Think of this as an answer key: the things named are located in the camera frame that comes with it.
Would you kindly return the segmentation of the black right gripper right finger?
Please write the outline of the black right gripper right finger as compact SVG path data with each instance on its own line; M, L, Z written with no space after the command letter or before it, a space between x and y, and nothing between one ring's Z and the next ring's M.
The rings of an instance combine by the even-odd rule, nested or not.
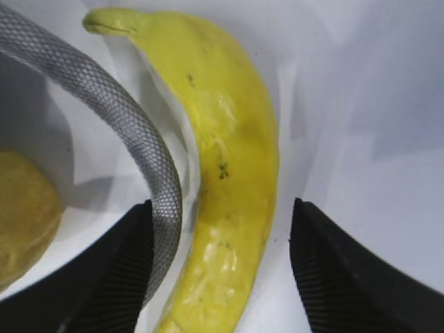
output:
M313 203L293 203L289 256L312 332L442 332L443 294L385 262Z

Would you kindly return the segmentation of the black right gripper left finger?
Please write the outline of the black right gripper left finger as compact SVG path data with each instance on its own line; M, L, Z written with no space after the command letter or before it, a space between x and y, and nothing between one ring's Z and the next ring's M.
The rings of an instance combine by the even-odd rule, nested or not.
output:
M1 301L2 332L134 332L153 265L152 205L135 205L79 256Z

